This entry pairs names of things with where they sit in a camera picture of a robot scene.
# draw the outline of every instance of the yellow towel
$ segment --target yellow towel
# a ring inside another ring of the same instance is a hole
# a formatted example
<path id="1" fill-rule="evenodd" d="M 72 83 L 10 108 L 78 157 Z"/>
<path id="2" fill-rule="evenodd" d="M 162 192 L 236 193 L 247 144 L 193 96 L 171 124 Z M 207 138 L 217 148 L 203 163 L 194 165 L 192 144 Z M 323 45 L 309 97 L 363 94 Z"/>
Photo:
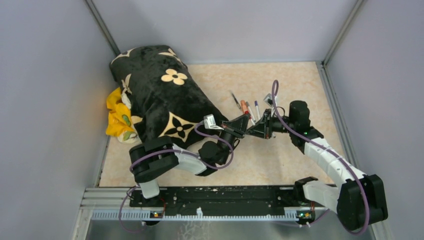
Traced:
<path id="1" fill-rule="evenodd" d="M 117 137 L 122 143 L 139 142 L 139 136 L 134 129 L 133 120 L 141 122 L 143 119 L 138 116 L 131 116 L 130 109 L 125 106 L 121 98 L 121 89 L 115 89 L 106 99 L 106 106 L 109 109 L 106 134 Z"/>

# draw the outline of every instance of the pen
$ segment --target pen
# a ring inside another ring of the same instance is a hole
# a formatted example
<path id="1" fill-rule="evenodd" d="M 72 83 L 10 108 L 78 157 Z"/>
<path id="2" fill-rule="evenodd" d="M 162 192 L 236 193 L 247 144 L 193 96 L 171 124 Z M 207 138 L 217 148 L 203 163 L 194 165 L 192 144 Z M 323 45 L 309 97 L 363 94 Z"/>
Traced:
<path id="1" fill-rule="evenodd" d="M 258 101 L 254 101 L 254 106 L 256 107 L 257 120 L 261 120 L 261 112 L 259 111 Z"/>
<path id="2" fill-rule="evenodd" d="M 252 119 L 253 119 L 253 122 L 254 122 L 254 123 L 256 123 L 255 115 L 253 115 L 253 111 L 252 111 L 252 109 L 251 109 L 251 105 L 249 104 L 249 102 L 248 102 L 248 101 L 246 102 L 246 105 L 247 105 L 247 109 L 249 110 L 250 116 L 251 116 L 251 117 L 252 117 Z"/>
<path id="3" fill-rule="evenodd" d="M 249 113 L 248 106 L 246 105 L 246 102 L 244 100 L 241 100 L 241 109 L 244 114 Z M 255 122 L 253 121 L 252 116 L 250 116 L 249 119 L 251 120 L 252 124 L 255 125 Z"/>
<path id="4" fill-rule="evenodd" d="M 237 104 L 238 109 L 240 109 L 241 111 L 243 111 L 243 110 L 242 110 L 242 107 L 240 106 L 239 101 L 237 101 L 237 98 L 236 98 L 236 96 L 234 95 L 234 93 L 233 93 L 232 91 L 229 91 L 229 92 L 231 93 L 231 96 L 232 96 L 232 98 L 234 99 L 235 104 Z"/>

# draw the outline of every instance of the gray wall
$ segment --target gray wall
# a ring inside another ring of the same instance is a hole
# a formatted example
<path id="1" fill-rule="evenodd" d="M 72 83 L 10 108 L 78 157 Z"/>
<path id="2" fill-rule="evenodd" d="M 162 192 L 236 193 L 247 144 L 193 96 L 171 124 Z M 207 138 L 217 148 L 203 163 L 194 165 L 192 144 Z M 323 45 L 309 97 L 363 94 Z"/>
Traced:
<path id="1" fill-rule="evenodd" d="M 324 59 L 355 0 L 93 0 L 121 52 L 167 44 L 186 63 Z"/>
<path id="2" fill-rule="evenodd" d="M 69 239 L 105 149 L 113 54 L 82 0 L 1 1 L 0 24 L 0 239 Z"/>
<path id="3" fill-rule="evenodd" d="M 397 239 L 424 239 L 424 1 L 368 1 L 329 65 L 362 169 Z"/>

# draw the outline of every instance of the robotic arm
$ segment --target robotic arm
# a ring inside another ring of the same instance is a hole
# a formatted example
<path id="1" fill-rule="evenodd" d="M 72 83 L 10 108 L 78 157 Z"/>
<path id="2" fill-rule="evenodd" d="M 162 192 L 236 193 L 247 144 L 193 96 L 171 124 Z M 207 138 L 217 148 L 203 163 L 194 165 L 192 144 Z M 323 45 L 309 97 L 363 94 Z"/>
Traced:
<path id="1" fill-rule="evenodd" d="M 248 129 L 250 117 L 248 113 L 223 122 L 221 126 L 216 125 L 213 115 L 208 115 L 203 121 L 205 128 L 221 131 L 219 137 L 226 143 L 207 141 L 196 154 L 179 148 L 172 143 L 169 136 L 160 137 L 133 147 L 129 151 L 132 162 L 130 170 L 142 190 L 145 201 L 157 201 L 155 198 L 160 191 L 156 178 L 168 170 L 177 168 L 197 176 L 208 176 L 219 169 L 216 167 L 217 164 L 227 163 L 229 154 L 233 154 L 231 150 L 238 145 L 235 143 L 244 136 L 269 139 L 274 132 L 289 133 L 292 144 L 313 159 L 335 183 L 335 186 L 330 186 L 314 177 L 298 180 L 294 184 L 294 193 L 299 201 L 314 201 L 337 213 L 341 223 L 348 230 L 356 230 L 363 226 L 367 215 L 368 224 L 387 219 L 383 181 L 377 175 L 366 175 L 337 154 L 324 136 L 311 126 L 309 115 L 306 102 L 291 102 L 289 115 L 283 116 L 282 120 L 292 132 L 274 116 L 271 109 L 266 109 L 262 118 Z M 359 179 L 368 206 L 365 205 L 361 189 L 348 168 Z"/>

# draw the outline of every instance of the pillow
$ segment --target pillow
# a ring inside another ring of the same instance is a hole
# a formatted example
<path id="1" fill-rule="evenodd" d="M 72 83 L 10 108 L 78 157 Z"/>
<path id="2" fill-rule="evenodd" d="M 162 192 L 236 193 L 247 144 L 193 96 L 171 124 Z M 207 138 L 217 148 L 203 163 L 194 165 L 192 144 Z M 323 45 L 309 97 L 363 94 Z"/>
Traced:
<path id="1" fill-rule="evenodd" d="M 141 118 L 134 128 L 142 142 L 166 135 L 186 149 L 204 138 L 194 131 L 204 116 L 213 114 L 218 125 L 228 120 L 167 45 L 130 49 L 112 60 L 110 70 L 131 116 Z"/>

